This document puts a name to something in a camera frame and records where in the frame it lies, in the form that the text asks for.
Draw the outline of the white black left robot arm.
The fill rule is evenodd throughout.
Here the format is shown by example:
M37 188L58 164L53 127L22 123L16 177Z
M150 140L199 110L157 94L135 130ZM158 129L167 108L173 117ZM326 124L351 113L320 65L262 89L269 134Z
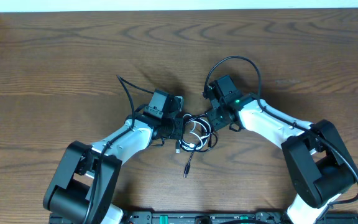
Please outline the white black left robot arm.
M183 118L136 113L100 141L70 143L44 195L44 209L71 223L119 223L124 212L111 200L122 165L154 139L182 136Z

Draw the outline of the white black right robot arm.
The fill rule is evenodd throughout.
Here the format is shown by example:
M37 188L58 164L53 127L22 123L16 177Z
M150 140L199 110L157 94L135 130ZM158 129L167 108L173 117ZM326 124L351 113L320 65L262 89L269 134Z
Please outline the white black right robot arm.
M278 146L296 190L286 215L291 223L316 223L334 205L358 201L358 168L338 130L291 117L271 107L259 94L239 90L203 93L215 130L229 124L255 132Z

